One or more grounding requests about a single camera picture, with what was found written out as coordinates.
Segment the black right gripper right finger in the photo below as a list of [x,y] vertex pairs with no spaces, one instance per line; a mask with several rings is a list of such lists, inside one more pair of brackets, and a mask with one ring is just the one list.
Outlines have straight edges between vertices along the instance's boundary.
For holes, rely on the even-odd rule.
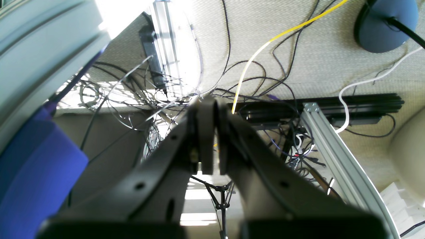
[[254,129],[217,105],[220,172],[244,202],[242,239],[386,239],[381,220],[326,195],[271,152]]

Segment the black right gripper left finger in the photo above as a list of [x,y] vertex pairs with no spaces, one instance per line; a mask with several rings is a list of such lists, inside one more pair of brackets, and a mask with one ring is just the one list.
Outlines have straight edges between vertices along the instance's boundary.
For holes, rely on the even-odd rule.
[[46,219],[38,239],[187,239],[180,225],[189,178],[198,164],[213,173],[217,100],[187,107],[179,123],[140,165],[115,185]]

